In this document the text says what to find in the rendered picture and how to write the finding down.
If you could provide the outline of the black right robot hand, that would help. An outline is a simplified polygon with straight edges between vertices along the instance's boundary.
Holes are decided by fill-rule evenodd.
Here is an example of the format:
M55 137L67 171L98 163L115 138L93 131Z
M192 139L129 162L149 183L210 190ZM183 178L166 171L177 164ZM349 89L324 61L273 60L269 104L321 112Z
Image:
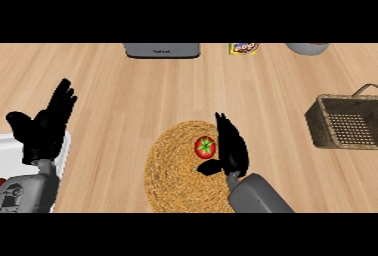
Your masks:
M225 172L229 175L238 172L244 177L250 167L250 157L245 140L236 126L225 114L216 114L219 131L219 158L207 160L197 168L205 176Z

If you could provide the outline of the grey appliance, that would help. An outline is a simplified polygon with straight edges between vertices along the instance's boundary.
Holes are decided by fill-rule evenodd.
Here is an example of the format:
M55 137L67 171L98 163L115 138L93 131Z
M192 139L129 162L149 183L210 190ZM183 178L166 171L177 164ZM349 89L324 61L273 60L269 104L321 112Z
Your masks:
M130 58L186 59L201 55L198 43L126 43Z

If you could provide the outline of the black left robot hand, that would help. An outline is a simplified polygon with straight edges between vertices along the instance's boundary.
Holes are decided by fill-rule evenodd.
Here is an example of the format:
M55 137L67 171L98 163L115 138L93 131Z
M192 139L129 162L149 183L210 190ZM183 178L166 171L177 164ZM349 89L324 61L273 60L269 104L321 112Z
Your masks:
M19 111L6 114L14 137L24 144L22 163L25 165L31 165L42 159L53 161L59 156L76 102L77 96L71 81L64 78L47 107L39 111L34 118Z

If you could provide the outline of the red tomato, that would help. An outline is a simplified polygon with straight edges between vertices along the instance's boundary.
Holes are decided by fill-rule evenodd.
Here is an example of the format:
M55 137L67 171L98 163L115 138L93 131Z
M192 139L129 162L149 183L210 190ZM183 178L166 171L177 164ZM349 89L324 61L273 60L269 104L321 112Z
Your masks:
M201 159L210 159L216 154L216 142L210 136L203 136L195 142L195 154Z

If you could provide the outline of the round woven straw placemat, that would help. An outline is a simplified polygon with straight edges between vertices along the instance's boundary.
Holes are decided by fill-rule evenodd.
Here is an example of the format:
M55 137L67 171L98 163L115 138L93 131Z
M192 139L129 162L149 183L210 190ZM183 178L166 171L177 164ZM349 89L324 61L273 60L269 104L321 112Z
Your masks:
M217 140L216 125L205 121L176 124L158 137L145 164L145 191L155 212L232 213L225 172L205 176L205 162L195 143L208 136Z

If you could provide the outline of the yellow snack box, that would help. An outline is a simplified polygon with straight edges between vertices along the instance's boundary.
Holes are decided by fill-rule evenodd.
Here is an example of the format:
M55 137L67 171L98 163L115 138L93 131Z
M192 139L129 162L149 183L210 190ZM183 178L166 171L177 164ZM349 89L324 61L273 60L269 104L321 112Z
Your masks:
M257 53L259 43L231 43L229 54L231 55L254 55Z

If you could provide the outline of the grey bowl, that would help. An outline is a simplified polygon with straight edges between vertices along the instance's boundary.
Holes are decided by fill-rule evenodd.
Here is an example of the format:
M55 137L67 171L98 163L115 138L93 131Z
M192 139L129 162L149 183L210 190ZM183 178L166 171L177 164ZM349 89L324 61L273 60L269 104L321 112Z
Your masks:
M324 53L330 43L287 43L287 46L297 54L316 56Z

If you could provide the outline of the brown wicker basket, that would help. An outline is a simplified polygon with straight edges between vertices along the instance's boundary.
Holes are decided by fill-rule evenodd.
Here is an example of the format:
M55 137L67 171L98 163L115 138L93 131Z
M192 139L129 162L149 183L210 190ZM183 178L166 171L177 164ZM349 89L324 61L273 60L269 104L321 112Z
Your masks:
M378 95L322 94L304 114L313 145L322 149L378 150Z

